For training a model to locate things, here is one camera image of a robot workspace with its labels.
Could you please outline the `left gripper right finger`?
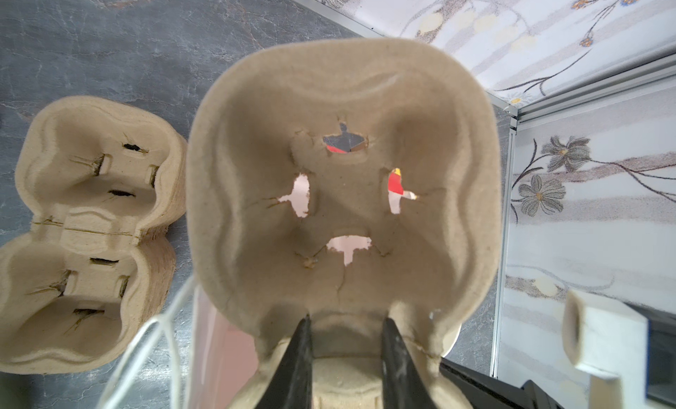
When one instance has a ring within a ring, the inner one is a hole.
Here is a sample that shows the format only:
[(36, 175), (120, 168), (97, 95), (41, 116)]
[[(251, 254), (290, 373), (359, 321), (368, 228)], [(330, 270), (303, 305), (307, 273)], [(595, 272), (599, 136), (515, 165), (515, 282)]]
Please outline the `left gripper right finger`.
[(389, 317), (381, 335), (381, 371), (385, 409), (436, 408), (396, 323)]

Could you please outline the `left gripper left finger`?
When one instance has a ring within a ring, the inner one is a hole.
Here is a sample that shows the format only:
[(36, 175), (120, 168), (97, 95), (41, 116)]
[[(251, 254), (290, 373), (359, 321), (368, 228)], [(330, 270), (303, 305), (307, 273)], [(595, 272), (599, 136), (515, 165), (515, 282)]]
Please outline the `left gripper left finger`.
[(311, 317), (298, 324), (256, 409), (313, 407), (313, 338)]

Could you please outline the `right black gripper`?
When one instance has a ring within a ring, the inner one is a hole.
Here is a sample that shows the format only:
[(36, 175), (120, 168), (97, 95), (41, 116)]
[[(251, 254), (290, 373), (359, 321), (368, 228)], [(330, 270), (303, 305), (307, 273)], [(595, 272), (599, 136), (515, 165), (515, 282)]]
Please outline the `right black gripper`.
[(563, 409), (532, 380), (520, 388), (443, 359), (440, 373), (461, 389), (473, 408)]

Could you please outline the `red white paper bag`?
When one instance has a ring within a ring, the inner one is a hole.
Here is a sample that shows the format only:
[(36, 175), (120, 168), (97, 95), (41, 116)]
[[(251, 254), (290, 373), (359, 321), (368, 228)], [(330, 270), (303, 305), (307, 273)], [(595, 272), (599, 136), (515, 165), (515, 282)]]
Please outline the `red white paper bag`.
[(356, 264), (246, 270), (202, 280), (195, 308), (188, 406), (251, 408), (273, 377), (303, 317), (312, 321), (314, 408), (381, 408), (381, 327), (392, 317), (437, 408), (467, 408), (439, 372), (432, 317), (404, 299), (408, 280)]

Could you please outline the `single brown pulp carrier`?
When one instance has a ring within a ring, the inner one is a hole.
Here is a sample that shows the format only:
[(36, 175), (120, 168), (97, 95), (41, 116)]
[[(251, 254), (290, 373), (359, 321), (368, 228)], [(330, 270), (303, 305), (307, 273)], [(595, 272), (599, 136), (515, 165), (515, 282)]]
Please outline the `single brown pulp carrier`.
[(439, 365), (496, 276), (502, 201), (494, 112), (459, 62), (392, 38), (258, 51), (202, 99), (187, 188), (195, 276), (258, 356), (232, 407), (279, 404), (304, 318), (316, 407), (383, 407), (387, 319), (425, 396), (469, 407)]

